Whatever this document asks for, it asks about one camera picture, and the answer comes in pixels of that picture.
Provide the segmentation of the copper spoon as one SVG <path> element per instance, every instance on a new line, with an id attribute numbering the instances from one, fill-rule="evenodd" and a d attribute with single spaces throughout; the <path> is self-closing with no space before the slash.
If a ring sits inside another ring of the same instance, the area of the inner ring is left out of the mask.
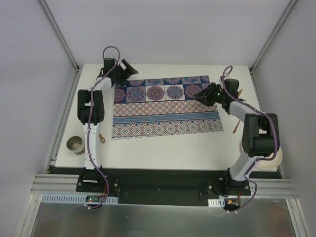
<path id="1" fill-rule="evenodd" d="M 238 126 L 239 126 L 240 122 L 241 122 L 241 120 L 239 120 L 239 121 L 237 122 L 236 126 L 234 127 L 234 129 L 233 129 L 233 134 L 235 134 L 235 133 L 236 133 L 236 131 L 237 131 L 237 129 L 238 129 Z"/>

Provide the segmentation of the patterned cloth placemat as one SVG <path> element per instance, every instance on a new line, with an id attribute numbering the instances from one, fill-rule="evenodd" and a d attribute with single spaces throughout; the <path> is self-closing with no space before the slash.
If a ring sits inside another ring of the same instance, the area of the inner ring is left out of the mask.
<path id="1" fill-rule="evenodd" d="M 223 131 L 218 109 L 194 100 L 209 76 L 131 80 L 115 85 L 112 139 Z"/>

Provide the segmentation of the metal cup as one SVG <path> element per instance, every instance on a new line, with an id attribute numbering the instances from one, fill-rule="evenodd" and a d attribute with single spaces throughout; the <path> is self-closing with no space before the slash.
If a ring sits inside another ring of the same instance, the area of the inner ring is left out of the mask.
<path id="1" fill-rule="evenodd" d="M 79 136 L 69 138 L 66 143 L 66 147 L 75 155 L 82 155 L 85 152 L 84 141 Z"/>

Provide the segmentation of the cream plate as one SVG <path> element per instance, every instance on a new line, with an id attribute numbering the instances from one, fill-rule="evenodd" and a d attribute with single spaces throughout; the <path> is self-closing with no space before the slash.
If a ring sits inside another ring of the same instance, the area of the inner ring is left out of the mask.
<path id="1" fill-rule="evenodd" d="M 281 164 L 282 158 L 283 158 L 283 152 L 282 152 L 282 148 L 280 147 L 276 154 L 276 157 L 273 160 L 260 161 L 256 167 L 260 170 L 274 170 Z"/>

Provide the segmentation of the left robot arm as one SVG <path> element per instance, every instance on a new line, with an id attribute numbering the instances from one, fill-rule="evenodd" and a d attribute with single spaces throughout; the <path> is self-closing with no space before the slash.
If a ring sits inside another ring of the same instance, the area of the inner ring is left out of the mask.
<path id="1" fill-rule="evenodd" d="M 99 192 L 107 183 L 105 174 L 100 170 L 101 162 L 99 155 L 100 129 L 105 118 L 105 106 L 103 94 L 111 90 L 114 85 L 125 86 L 128 79 L 138 74 L 125 59 L 104 58 L 103 67 L 96 81 L 89 89 L 78 90 L 77 117 L 84 131 L 84 172 L 92 174 L 87 186 L 93 192 Z"/>

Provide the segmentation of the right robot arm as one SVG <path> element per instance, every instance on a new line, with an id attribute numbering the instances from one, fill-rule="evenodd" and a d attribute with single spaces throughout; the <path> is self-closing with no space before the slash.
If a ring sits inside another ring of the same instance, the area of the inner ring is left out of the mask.
<path id="1" fill-rule="evenodd" d="M 228 195 L 245 186 L 256 164 L 268 161 L 279 150 L 278 119 L 276 114 L 265 114 L 238 98 L 239 81 L 223 79 L 223 85 L 211 83 L 193 98 L 206 106 L 220 104 L 232 116 L 243 122 L 242 153 L 227 169 L 222 189 Z"/>

